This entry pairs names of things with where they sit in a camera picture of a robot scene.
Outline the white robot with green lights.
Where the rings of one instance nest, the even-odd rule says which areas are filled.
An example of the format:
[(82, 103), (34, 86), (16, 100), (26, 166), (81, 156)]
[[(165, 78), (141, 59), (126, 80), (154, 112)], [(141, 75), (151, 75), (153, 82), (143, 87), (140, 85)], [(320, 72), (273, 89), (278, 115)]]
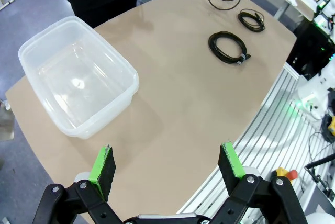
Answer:
[(317, 0), (317, 11), (314, 22), (326, 33), (330, 33), (335, 25), (335, 0)]

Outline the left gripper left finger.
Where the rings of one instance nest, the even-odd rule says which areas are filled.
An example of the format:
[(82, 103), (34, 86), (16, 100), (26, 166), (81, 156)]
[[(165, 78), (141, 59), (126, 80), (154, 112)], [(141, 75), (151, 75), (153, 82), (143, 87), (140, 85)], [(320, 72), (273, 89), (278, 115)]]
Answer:
[(107, 202), (115, 170), (112, 147), (102, 147), (88, 179), (67, 188), (61, 184), (46, 187), (32, 224), (74, 224), (77, 215), (84, 213), (94, 224), (123, 224)]

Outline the black cable grey tie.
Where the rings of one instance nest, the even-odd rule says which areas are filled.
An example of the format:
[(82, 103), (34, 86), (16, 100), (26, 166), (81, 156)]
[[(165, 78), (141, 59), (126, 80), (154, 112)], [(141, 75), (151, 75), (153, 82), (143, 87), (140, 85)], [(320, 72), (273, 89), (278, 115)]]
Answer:
[[(217, 41), (218, 39), (230, 39), (234, 41), (241, 49), (241, 53), (238, 57), (233, 58), (226, 53), (224, 53), (218, 46)], [(235, 34), (228, 32), (228, 31), (220, 31), (217, 33), (212, 34), (208, 38), (208, 46), (211, 52), (222, 62), (226, 64), (239, 64), (241, 65), (244, 61), (251, 58), (251, 55), (248, 54), (246, 45), (244, 42)]]

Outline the slotted aluminium base plate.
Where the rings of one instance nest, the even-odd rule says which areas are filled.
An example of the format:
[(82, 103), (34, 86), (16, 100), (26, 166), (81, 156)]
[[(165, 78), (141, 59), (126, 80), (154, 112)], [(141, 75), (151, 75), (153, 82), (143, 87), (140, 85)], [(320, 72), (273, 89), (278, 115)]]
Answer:
[[(317, 186), (304, 166), (335, 152), (335, 144), (327, 143), (320, 132), (320, 120), (307, 115), (291, 96), (301, 84), (297, 72), (285, 63), (247, 129), (234, 143), (242, 165), (256, 168), (265, 179), (277, 168), (296, 170), (293, 188), (299, 199)], [(194, 195), (177, 212), (213, 215), (228, 197), (218, 167), (208, 176)], [(257, 209), (249, 209), (242, 224), (265, 224)]]

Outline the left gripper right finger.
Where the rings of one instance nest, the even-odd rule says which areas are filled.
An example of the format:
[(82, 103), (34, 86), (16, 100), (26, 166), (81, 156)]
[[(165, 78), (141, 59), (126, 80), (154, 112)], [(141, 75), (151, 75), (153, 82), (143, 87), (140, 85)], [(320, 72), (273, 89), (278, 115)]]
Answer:
[(209, 224), (240, 224), (249, 208), (259, 209), (268, 224), (308, 224), (288, 178), (247, 174), (230, 142), (220, 146), (218, 167), (229, 197)]

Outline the clear plastic storage bin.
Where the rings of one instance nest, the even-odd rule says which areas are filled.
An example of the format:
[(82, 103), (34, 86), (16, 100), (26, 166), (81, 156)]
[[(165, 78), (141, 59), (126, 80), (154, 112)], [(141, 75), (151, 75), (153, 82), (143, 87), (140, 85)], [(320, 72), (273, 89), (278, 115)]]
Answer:
[(21, 67), (51, 120), (65, 135), (88, 139), (131, 103), (135, 68), (99, 33), (65, 17), (18, 50)]

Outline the yellow red emergency stop button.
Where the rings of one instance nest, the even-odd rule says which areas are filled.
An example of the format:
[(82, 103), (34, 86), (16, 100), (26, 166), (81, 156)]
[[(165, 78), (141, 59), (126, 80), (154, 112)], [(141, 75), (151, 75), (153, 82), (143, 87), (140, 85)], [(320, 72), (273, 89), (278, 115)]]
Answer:
[(298, 172), (296, 170), (286, 170), (282, 167), (277, 168), (276, 170), (272, 171), (271, 178), (276, 176), (284, 176), (292, 182), (293, 180), (298, 178)]

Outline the yellow handheld device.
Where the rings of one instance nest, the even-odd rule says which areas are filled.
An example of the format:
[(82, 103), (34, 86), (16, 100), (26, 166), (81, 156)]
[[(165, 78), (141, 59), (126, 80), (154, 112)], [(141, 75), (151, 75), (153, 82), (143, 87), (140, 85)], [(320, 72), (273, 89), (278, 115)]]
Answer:
[(324, 138), (329, 142), (335, 141), (335, 116), (325, 114), (322, 120), (322, 130)]

